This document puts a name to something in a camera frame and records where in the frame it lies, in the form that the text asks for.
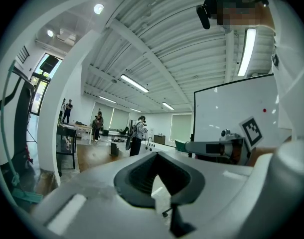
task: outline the door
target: door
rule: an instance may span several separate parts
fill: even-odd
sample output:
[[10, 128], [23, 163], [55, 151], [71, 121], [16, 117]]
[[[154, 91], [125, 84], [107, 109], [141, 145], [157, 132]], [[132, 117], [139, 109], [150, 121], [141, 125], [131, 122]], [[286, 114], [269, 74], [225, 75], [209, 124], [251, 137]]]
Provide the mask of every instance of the door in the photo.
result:
[[33, 102], [32, 102], [32, 107], [31, 107], [32, 114], [39, 116], [41, 105], [42, 105], [42, 100], [43, 100], [44, 94], [46, 93], [48, 85], [49, 85], [48, 82], [39, 80], [39, 82], [37, 84], [37, 91], [34, 94], [34, 98], [33, 98]]

